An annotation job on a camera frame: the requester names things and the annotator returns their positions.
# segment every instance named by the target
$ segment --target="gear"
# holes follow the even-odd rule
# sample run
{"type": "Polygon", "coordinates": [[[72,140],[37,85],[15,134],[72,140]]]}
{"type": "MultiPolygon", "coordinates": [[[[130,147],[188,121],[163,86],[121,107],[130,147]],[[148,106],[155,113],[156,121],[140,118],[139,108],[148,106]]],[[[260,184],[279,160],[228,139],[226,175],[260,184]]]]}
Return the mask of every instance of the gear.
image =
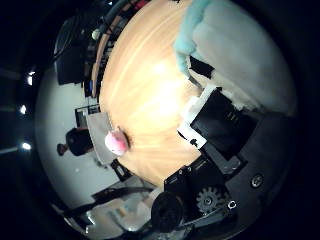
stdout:
{"type": "Polygon", "coordinates": [[[203,188],[197,197],[197,207],[203,214],[208,214],[226,201],[226,194],[222,194],[217,188],[203,188]]]}

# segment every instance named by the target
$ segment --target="table surface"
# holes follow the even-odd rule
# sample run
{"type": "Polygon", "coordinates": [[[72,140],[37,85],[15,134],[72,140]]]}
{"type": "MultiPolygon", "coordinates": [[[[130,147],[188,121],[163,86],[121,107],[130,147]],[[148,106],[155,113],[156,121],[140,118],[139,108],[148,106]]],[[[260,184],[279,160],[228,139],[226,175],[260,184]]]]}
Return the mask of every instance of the table surface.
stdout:
{"type": "Polygon", "coordinates": [[[120,163],[159,187],[200,156],[177,133],[180,112],[200,94],[178,70],[172,47],[190,3],[153,0],[140,10],[120,35],[101,87],[101,110],[129,138],[120,163]]]}

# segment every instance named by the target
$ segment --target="black device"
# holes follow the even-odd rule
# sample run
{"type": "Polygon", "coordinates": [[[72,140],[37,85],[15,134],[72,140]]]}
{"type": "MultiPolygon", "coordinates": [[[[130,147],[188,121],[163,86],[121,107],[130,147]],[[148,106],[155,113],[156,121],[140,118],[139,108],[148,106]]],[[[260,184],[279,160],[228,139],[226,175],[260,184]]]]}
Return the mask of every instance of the black device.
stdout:
{"type": "Polygon", "coordinates": [[[198,74],[201,74],[207,78],[211,78],[211,73],[214,70],[214,67],[211,65],[204,63],[202,61],[199,61],[198,59],[190,56],[190,64],[193,71],[195,71],[198,74]]]}
{"type": "Polygon", "coordinates": [[[77,127],[87,127],[86,116],[100,112],[100,105],[93,104],[85,107],[76,108],[74,114],[76,117],[77,127]]]}
{"type": "Polygon", "coordinates": [[[63,24],[56,40],[54,66],[60,85],[84,81],[86,49],[76,19],[63,24]]]}
{"type": "Polygon", "coordinates": [[[118,159],[114,159],[112,163],[110,163],[110,166],[115,171],[115,173],[117,174],[121,182],[124,182],[125,180],[127,180],[129,177],[132,176],[130,171],[127,168],[125,168],[123,165],[121,165],[118,159]]]}
{"type": "Polygon", "coordinates": [[[164,193],[152,206],[152,224],[161,232],[228,220],[224,225],[236,234],[270,205],[290,168],[295,119],[279,113],[254,118],[220,91],[191,123],[207,139],[201,156],[164,181],[164,193]]]}

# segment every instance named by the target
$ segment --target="wall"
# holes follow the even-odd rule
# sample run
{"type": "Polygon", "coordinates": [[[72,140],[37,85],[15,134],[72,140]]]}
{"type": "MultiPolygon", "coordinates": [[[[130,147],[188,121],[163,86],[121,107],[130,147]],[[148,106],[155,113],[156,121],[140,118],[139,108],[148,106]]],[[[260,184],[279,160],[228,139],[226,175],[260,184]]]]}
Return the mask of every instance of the wall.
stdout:
{"type": "Polygon", "coordinates": [[[75,157],[68,151],[60,157],[56,152],[57,143],[76,126],[74,109],[87,104],[79,84],[59,86],[54,70],[46,72],[36,104],[37,148],[49,180],[69,207],[92,202],[91,194],[118,181],[113,170],[95,164],[94,153],[75,157]]]}

